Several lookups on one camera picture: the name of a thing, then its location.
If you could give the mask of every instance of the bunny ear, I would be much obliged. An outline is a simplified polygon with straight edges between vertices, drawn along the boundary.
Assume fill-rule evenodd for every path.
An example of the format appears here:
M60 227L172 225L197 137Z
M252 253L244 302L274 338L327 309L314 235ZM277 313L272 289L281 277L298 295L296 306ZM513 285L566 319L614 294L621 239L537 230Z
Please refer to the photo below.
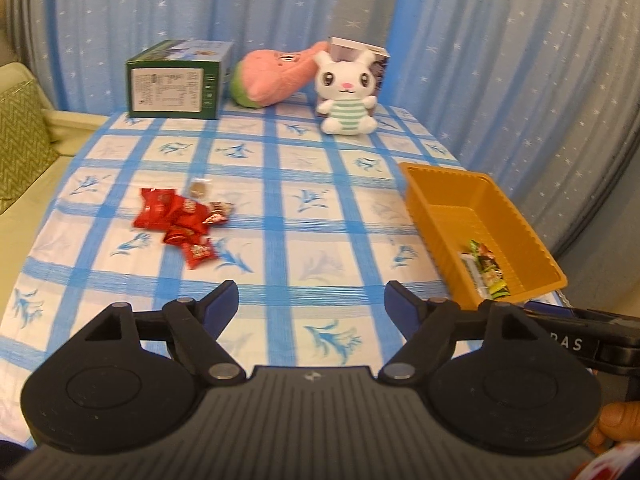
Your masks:
M370 66L376 60L376 55L369 49L363 50L355 59L356 63L362 63L364 66Z
M329 56L329 53L325 52L324 50L321 50L314 56L314 61L318 64L320 68L322 68L325 65L328 65L329 63L334 62L332 57Z

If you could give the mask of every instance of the white bunny plush toy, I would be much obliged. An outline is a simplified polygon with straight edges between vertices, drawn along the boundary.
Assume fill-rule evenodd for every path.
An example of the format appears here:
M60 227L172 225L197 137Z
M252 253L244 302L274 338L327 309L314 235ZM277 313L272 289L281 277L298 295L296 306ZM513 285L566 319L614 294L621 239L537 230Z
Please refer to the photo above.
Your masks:
M370 134L378 122L367 110L378 100L373 94L376 79L369 66L376 60L370 50L363 50L355 61L335 62L327 52L318 52L314 59L320 67L316 74L316 91L327 101L318 105L319 114L327 114L320 129L326 134Z

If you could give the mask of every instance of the tablecloth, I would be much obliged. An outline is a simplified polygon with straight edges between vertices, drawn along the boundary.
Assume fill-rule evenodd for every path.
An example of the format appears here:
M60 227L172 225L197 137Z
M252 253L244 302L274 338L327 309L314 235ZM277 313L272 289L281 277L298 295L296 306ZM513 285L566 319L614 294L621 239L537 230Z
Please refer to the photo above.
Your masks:
M71 163L7 306L0 436L28 441L24 381L108 304L160 309L228 279L241 304L219 342L249 372L271 364L376 373L402 344L384 311L385 283L424 298L447 293L404 208L398 163L460 167L406 110L379 106L376 116L370 136L326 136L304 94L259 110L229 102L218 121L113 116ZM210 229L220 258L189 270L162 233L132 220L141 188L186 194L194 177L210 179L208 198L236 210Z

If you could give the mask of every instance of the bunny foot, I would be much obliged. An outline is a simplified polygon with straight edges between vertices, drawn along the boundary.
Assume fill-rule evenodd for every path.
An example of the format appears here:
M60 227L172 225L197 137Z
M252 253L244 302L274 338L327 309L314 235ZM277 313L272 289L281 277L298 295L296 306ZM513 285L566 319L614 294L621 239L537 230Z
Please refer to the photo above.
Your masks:
M361 118L358 123L358 131L364 135L372 134L376 131L377 127L378 121L368 115Z
M320 125L320 129L329 135L337 135L342 132L342 125L338 119L328 117Z

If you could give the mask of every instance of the green box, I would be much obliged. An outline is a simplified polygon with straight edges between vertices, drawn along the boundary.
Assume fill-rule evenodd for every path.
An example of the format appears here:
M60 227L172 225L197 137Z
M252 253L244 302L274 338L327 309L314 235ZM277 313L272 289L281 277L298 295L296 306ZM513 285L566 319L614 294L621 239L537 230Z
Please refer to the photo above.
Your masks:
M129 59L130 117L217 119L230 79L233 45L166 40Z

